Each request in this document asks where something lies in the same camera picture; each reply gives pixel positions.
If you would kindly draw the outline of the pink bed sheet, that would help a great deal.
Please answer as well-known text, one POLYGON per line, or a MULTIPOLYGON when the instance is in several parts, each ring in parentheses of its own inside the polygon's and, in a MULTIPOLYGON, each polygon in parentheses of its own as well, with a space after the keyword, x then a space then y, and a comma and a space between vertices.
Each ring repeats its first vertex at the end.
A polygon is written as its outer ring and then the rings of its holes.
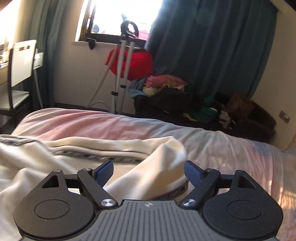
POLYGON ((48 108, 27 115, 15 136, 53 141, 67 137, 106 140, 145 140, 172 136, 187 150, 188 159, 223 174, 243 169, 283 209, 279 240, 295 240, 295 147, 285 151, 261 142, 160 120, 131 118, 100 111, 48 108))

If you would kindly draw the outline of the pile of mixed clothes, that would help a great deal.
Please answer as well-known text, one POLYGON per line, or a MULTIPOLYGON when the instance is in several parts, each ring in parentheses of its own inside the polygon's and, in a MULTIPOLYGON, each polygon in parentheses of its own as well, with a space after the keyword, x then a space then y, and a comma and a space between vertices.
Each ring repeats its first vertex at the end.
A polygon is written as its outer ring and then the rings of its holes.
POLYGON ((138 118, 212 131, 222 128, 219 123, 222 107, 214 97, 203 98, 191 85, 184 85, 182 90, 167 84, 147 88, 148 79, 133 80, 128 88, 138 118))

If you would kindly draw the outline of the small black window clamp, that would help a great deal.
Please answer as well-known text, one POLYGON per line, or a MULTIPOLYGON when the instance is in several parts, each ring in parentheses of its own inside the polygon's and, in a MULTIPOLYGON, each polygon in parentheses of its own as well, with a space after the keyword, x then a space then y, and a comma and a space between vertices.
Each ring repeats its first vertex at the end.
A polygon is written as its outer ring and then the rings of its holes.
POLYGON ((96 40, 92 38, 86 38, 86 42, 88 43, 89 49, 93 50, 96 46, 96 40))

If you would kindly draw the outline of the white dark-framed chair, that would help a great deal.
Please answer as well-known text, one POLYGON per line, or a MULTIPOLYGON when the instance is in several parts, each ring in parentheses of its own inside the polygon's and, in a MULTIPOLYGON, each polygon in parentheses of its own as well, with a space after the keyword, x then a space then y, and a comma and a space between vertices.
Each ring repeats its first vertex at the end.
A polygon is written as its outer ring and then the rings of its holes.
POLYGON ((7 82, 1 85, 1 115, 11 117, 14 126, 18 125, 18 112, 26 105, 33 106, 29 91, 13 87, 32 76, 36 43, 36 40, 17 42, 10 50, 7 82))

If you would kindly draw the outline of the cream white sweatshirt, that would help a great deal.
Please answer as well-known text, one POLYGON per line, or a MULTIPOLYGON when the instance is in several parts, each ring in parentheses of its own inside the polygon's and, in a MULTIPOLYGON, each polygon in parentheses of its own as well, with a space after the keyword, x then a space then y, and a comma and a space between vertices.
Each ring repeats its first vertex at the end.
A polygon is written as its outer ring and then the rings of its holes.
POLYGON ((1 240, 20 239, 14 210, 53 170, 75 174, 111 160, 114 174, 104 188, 115 200, 178 199, 188 188, 186 159, 185 147, 174 137, 42 141, 1 135, 1 240))

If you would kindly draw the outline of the dark framed window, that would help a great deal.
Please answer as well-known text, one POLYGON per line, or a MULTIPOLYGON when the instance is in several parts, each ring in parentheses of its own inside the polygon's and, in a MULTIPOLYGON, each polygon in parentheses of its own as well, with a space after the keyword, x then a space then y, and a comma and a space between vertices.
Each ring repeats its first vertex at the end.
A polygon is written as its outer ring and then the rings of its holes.
POLYGON ((128 20, 137 25, 136 43, 144 46, 162 1, 83 1, 76 41, 88 38, 115 44, 121 36, 121 24, 128 20))

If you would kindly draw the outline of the teal left curtain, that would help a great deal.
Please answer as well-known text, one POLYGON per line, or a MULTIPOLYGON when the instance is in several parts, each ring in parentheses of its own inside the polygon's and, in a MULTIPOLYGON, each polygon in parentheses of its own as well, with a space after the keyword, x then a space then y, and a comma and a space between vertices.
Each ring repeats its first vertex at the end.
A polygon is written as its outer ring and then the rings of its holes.
POLYGON ((44 53, 43 66, 37 69, 39 89, 33 91, 34 108, 52 108, 58 87, 63 44, 67 25, 74 33, 84 1, 32 1, 27 39, 37 40, 44 53))

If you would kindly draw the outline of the teal right curtain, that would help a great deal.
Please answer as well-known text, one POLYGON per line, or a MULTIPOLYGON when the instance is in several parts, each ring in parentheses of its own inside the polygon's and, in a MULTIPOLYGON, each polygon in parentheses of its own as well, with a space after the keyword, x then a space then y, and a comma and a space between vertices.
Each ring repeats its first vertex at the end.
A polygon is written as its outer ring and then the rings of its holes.
POLYGON ((163 1, 145 44, 158 74, 174 75, 200 95, 253 96, 273 44, 270 1, 163 1))

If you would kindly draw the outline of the garment steamer stand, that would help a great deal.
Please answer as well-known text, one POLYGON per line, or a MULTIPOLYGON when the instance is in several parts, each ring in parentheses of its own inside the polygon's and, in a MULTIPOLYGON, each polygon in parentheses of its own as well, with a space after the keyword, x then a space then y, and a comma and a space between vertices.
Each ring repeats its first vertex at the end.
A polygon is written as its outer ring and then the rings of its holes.
POLYGON ((125 20, 121 24, 121 37, 119 43, 116 45, 109 63, 107 64, 106 71, 104 72, 97 88, 95 89, 93 95, 91 96, 86 108, 90 108, 97 104, 103 104, 109 113, 121 114, 123 109, 123 103, 125 99, 126 87, 127 87, 127 77, 130 70, 130 63, 132 61, 132 54, 134 51, 135 40, 138 38, 139 32, 137 25, 129 20, 125 20), (111 92, 112 103, 108 105, 105 101, 97 100, 95 97, 98 94, 104 80, 111 69, 114 61, 117 60, 117 65, 115 68, 115 82, 114 87, 111 92))

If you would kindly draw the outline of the brown bag on floor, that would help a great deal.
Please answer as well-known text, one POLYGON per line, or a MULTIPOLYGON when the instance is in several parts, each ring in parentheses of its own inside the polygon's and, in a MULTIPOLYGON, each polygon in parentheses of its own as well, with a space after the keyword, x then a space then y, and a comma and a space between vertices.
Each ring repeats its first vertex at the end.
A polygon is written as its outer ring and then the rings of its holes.
POLYGON ((235 92, 226 105, 228 112, 243 111, 250 113, 254 108, 252 100, 244 94, 235 92))

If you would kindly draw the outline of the wall socket plate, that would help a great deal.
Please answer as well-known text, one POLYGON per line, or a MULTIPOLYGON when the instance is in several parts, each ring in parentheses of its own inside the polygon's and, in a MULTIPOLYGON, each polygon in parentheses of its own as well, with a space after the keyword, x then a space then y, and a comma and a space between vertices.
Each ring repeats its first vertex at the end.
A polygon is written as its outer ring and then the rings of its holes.
POLYGON ((289 123, 289 121, 290 121, 290 116, 287 115, 284 111, 281 111, 281 112, 280 112, 279 117, 280 117, 285 123, 289 123))

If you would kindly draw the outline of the teal curtain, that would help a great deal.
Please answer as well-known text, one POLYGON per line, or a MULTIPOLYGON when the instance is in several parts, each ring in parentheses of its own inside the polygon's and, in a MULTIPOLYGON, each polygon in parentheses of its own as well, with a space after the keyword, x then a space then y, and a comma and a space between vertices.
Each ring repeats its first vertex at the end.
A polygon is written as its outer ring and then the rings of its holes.
POLYGON ((158 74, 174 75, 200 95, 253 96, 273 44, 270 1, 163 1, 145 44, 158 74))
POLYGON ((39 89, 33 91, 34 108, 52 108, 58 87, 63 44, 67 25, 74 33, 84 1, 32 1, 27 39, 37 40, 44 53, 43 66, 37 69, 39 89))

